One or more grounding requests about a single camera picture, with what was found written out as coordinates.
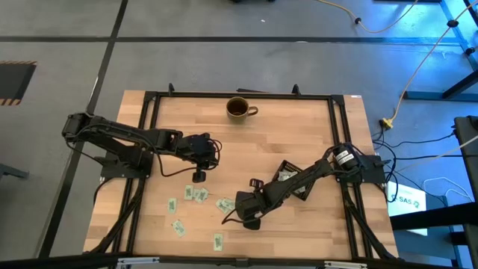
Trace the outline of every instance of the wooden table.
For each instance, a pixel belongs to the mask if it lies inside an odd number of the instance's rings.
[[[117,121],[137,127],[145,92],[124,93]],[[344,205],[340,186],[332,176],[316,181],[308,199],[287,199],[281,208],[262,219],[261,229],[251,231],[242,224],[221,225],[224,214],[215,206],[218,199],[235,198],[237,191],[251,191],[249,180],[269,182],[282,160],[306,168],[333,146],[327,102],[317,100],[251,99],[259,113],[242,126],[229,124],[221,98],[161,98],[156,128],[177,129],[184,135],[208,132],[223,143],[220,165],[207,172],[195,188],[206,188],[203,203],[184,200],[191,174],[162,178],[153,164],[146,182],[134,253],[155,256],[250,257],[275,259],[350,259]],[[353,143],[364,152],[373,146],[360,96],[345,96]],[[146,118],[149,123],[151,110]],[[341,121],[336,108],[338,125]],[[339,127],[341,139],[342,128]],[[190,167],[177,158],[162,158],[165,173]],[[112,179],[99,192],[91,217],[84,250],[91,250],[114,224],[120,210],[124,179]],[[394,235],[383,193],[374,185],[361,187],[367,221],[389,252],[397,255]],[[178,200],[175,214],[168,214],[167,201]],[[180,220],[187,230],[177,236],[171,223]],[[129,223],[125,225],[120,250],[126,246]],[[224,250],[213,250],[214,233],[223,233]],[[364,255],[360,228],[356,224],[359,254]]]

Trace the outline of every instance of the paper money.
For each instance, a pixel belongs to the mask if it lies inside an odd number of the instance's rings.
[[[192,200],[193,199],[193,186],[186,185],[186,189],[184,190],[184,199],[185,200]]]
[[[170,214],[174,214],[174,213],[176,212],[176,203],[177,203],[176,198],[170,198],[170,199],[167,201],[167,211],[168,211]]]
[[[223,234],[214,234],[214,251],[223,251]]]
[[[204,200],[206,200],[208,198],[208,194],[209,194],[208,190],[202,188],[201,191],[199,192],[199,194],[196,197],[196,201],[198,203],[204,202]]]
[[[196,199],[200,192],[200,189],[193,189],[193,198]]]
[[[229,208],[227,208],[224,204],[223,204],[223,199],[219,199],[217,202],[216,202],[216,207],[218,207],[219,210],[221,210],[224,214],[228,214],[230,212]]]
[[[297,172],[289,172],[289,171],[279,171],[279,177],[278,177],[278,181],[285,181],[287,179],[289,179],[290,177],[292,176],[295,176],[297,174]]]
[[[176,234],[178,234],[179,237],[183,237],[186,234],[186,229],[182,225],[181,221],[177,220],[171,225],[173,226],[173,229],[176,231]]]
[[[228,199],[228,198],[224,198],[221,202],[227,209],[229,210],[234,210],[235,206],[236,206],[236,203],[231,200],[231,199]]]
[[[302,186],[302,187],[296,189],[294,192],[295,192],[296,194],[303,193],[303,192],[305,192],[305,187]]]

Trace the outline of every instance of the gray floor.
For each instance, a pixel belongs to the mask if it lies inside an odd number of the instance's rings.
[[[109,36],[120,0],[0,0],[0,35]],[[372,29],[394,21],[406,4],[336,1]],[[461,0],[446,0],[456,16]],[[446,18],[437,4],[419,4],[379,37],[439,37]],[[468,14],[460,26],[473,43],[476,26]],[[312,0],[130,1],[120,36],[296,36],[372,37],[343,11]],[[448,37],[454,37],[451,31]],[[0,260],[30,258],[37,248],[69,150],[60,136],[66,115],[86,107],[104,43],[0,43],[0,61],[38,61],[22,104],[0,107],[0,162],[30,170],[26,181],[0,182]],[[118,43],[115,46],[96,114],[114,119],[124,90],[233,91],[238,87],[303,93],[360,94],[370,130],[389,117],[400,91],[431,46],[344,43]],[[439,46],[411,85],[413,90],[443,91],[471,72],[456,45]],[[451,133],[453,118],[477,114],[474,103],[405,101],[389,143],[427,140]],[[450,138],[436,145],[403,146],[399,156],[431,155],[457,146]],[[89,153],[102,154],[92,146]],[[390,157],[386,150],[379,153]],[[409,162],[402,162],[404,167]],[[420,184],[446,176],[471,192],[462,160],[437,160],[403,172]],[[99,166],[81,159],[52,254],[81,252]],[[400,183],[412,185],[399,178]],[[427,190],[444,194],[445,182]],[[467,202],[450,194],[452,204]],[[181,265],[169,265],[171,268]]]

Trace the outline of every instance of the mug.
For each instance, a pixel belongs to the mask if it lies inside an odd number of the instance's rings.
[[[233,122],[242,123],[248,116],[256,115],[259,109],[255,106],[249,106],[249,103],[242,97],[232,97],[227,102],[226,112],[227,117]]]

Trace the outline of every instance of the yellow cable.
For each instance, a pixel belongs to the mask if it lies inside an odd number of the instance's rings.
[[[317,0],[321,3],[324,3],[324,4],[330,4],[331,6],[334,6],[334,7],[338,7],[340,9],[342,9],[343,11],[347,12],[349,15],[351,15],[352,18],[357,19],[357,16],[350,10],[346,9],[345,7],[342,7],[341,5],[339,4],[336,4],[336,3],[331,3],[329,1],[324,1],[324,0]],[[411,7],[409,7],[409,9],[402,15],[400,16],[400,18],[398,18],[394,23],[390,24],[389,26],[383,28],[382,30],[378,30],[378,31],[371,31],[369,30],[367,27],[365,27],[365,25],[363,25],[363,23],[361,23],[360,21],[358,22],[360,24],[360,26],[367,32],[371,33],[371,34],[378,34],[378,33],[381,33],[383,31],[387,31],[389,28],[391,28],[392,26],[396,25],[397,22],[399,22],[416,4],[417,4],[418,0],[415,0],[412,4]]]
[[[478,0],[475,0],[473,3],[471,3],[469,6],[467,6],[454,20],[458,21],[459,17],[461,17],[465,12],[466,10],[470,9],[471,7],[473,7],[474,4],[478,3]],[[397,115],[398,115],[398,109],[400,108],[400,104],[402,102],[402,99],[403,99],[403,95],[405,94],[406,90],[409,88],[410,84],[412,83],[413,79],[415,78],[415,76],[417,75],[417,72],[418,70],[421,68],[421,66],[423,65],[423,63],[425,62],[425,60],[432,54],[432,52],[435,50],[435,48],[438,46],[438,44],[441,42],[441,40],[443,39],[443,37],[448,33],[448,31],[450,30],[450,27],[448,27],[448,29],[441,35],[440,38],[438,38],[438,41],[435,43],[435,45],[432,47],[432,49],[428,52],[428,54],[425,56],[425,58],[421,61],[421,63],[418,65],[417,69],[413,72],[413,75],[412,77],[409,79],[409,81],[407,82],[406,86],[403,88],[402,90],[402,94],[400,95],[400,99],[398,100],[398,104],[397,104],[397,108],[395,109],[395,113],[394,115],[390,118],[390,119],[386,119],[390,125],[391,123],[395,120],[395,118],[397,118]]]

